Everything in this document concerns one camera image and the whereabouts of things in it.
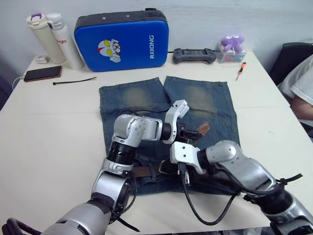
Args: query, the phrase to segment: screwdriver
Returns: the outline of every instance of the screwdriver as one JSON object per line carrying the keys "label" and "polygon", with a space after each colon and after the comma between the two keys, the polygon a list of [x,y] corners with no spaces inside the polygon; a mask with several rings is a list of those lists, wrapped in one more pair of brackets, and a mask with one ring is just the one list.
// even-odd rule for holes
{"label": "screwdriver", "polygon": [[243,64],[242,64],[241,67],[240,67],[240,70],[238,71],[238,76],[237,76],[237,78],[236,78],[236,81],[238,80],[240,74],[243,73],[243,70],[244,70],[244,67],[245,67],[245,66],[246,66],[246,62],[243,62]]}

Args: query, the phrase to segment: white table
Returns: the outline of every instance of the white table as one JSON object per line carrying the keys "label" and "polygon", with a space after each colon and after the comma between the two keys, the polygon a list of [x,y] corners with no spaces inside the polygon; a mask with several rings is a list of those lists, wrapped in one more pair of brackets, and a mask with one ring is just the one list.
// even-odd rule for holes
{"label": "white table", "polygon": [[[0,112],[0,224],[8,217],[15,217],[43,231],[72,207],[89,199],[105,156],[99,114],[100,86],[155,76],[164,78],[166,74],[200,79],[208,71],[215,71],[215,76],[206,80],[230,81],[244,153],[257,159],[276,178],[301,172],[304,177],[290,183],[287,189],[313,213],[313,144],[253,53],[247,55],[246,61],[246,70],[238,82],[233,81],[238,64],[209,66],[202,63],[192,66],[167,63],[161,68],[142,70],[146,71],[145,75],[140,74],[141,70],[99,73],[94,81],[59,86],[53,86],[52,80],[21,81]],[[203,68],[207,72],[197,70],[192,75],[185,67]],[[251,92],[243,89],[248,87],[245,83],[251,82],[245,75],[253,77],[254,74],[248,68],[258,71],[254,83],[260,90],[266,90],[266,95],[242,97],[243,93]],[[182,70],[189,73],[188,76],[183,76]],[[77,74],[77,80],[93,76],[91,72],[65,69],[58,80],[75,80],[71,74]],[[214,220],[228,199],[200,193],[192,194],[191,198],[207,220]],[[123,218],[138,227],[142,234],[269,225],[256,206],[237,197],[221,223],[205,226],[194,217],[184,195],[172,192],[139,196]],[[130,235],[134,232],[115,222],[108,227],[107,234]]]}

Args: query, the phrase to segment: cap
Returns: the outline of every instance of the cap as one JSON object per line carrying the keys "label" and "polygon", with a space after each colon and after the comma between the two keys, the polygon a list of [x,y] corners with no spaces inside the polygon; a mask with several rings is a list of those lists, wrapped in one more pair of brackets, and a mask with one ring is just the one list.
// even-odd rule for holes
{"label": "cap", "polygon": [[46,15],[48,21],[51,23],[51,26],[53,29],[60,29],[65,26],[65,23],[63,21],[63,17],[61,14],[52,13]]}
{"label": "cap", "polygon": [[44,14],[33,14],[26,19],[27,26],[32,29],[38,29],[48,26],[47,18]]}

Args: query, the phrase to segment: person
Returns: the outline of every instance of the person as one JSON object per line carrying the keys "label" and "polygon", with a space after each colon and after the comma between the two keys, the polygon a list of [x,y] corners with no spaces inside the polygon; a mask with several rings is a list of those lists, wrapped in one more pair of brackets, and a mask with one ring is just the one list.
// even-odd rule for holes
{"label": "person", "polygon": [[298,119],[313,120],[313,55],[294,68],[278,88]]}

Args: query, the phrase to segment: cartoon sticker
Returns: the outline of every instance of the cartoon sticker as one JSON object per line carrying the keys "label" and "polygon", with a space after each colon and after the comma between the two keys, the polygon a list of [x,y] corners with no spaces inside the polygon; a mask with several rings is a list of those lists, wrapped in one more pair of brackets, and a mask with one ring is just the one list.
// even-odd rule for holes
{"label": "cartoon sticker", "polygon": [[121,61],[120,52],[121,46],[115,39],[103,40],[99,43],[97,51],[103,55],[110,58],[112,62],[118,63]]}

